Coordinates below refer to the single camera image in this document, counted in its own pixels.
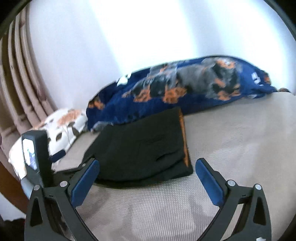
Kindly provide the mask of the black pants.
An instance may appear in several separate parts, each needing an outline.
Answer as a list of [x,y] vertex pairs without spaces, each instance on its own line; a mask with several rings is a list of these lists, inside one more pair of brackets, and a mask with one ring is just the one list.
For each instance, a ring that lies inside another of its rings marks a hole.
[[126,125],[107,125],[84,153],[99,161],[95,183],[130,188],[193,173],[180,108],[167,109]]

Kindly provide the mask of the white floral pillow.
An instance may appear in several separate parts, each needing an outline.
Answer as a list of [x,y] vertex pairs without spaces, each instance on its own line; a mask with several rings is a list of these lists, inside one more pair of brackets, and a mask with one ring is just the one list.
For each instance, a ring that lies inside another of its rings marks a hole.
[[[47,132],[49,154],[53,156],[60,150],[67,152],[85,130],[86,124],[87,116],[84,110],[62,108],[50,114],[32,129]],[[21,138],[12,145],[8,161],[20,180],[26,176]]]

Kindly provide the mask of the beige curtain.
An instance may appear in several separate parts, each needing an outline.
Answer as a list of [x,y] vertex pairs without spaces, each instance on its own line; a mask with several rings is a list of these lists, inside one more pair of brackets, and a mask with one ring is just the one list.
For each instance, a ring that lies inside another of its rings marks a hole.
[[54,111],[36,64],[26,6],[1,37],[1,152],[8,156],[22,133]]

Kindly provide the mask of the beige woven bed mattress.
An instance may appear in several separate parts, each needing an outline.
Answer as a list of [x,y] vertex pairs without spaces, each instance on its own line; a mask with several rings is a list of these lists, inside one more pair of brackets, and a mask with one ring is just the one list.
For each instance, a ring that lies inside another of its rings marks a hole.
[[[295,217],[295,95],[242,98],[184,118],[189,161],[261,185],[278,240]],[[98,240],[197,240],[218,212],[196,173],[155,184],[94,184],[79,215]]]

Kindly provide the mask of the blue floral blanket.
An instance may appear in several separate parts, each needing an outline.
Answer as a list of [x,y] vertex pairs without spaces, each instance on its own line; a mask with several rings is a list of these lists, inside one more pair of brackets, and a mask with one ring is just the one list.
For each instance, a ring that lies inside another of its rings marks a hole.
[[101,89],[86,109],[87,128],[131,123],[170,108],[183,114],[276,92],[269,75],[239,58],[206,56],[144,68]]

